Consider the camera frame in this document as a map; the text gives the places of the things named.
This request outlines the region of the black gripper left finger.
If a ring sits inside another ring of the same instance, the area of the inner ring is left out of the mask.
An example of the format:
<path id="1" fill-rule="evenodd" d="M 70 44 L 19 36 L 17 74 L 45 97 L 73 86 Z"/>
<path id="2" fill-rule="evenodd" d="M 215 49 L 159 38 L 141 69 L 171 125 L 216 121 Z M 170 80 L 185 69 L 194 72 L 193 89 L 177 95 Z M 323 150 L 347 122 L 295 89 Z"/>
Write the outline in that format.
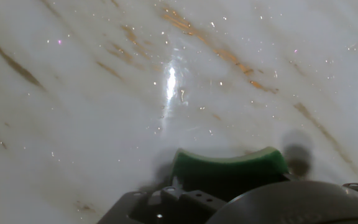
<path id="1" fill-rule="evenodd" d="M 226 202 L 200 190 L 165 187 L 152 194 L 128 192 L 98 224 L 204 224 Z"/>

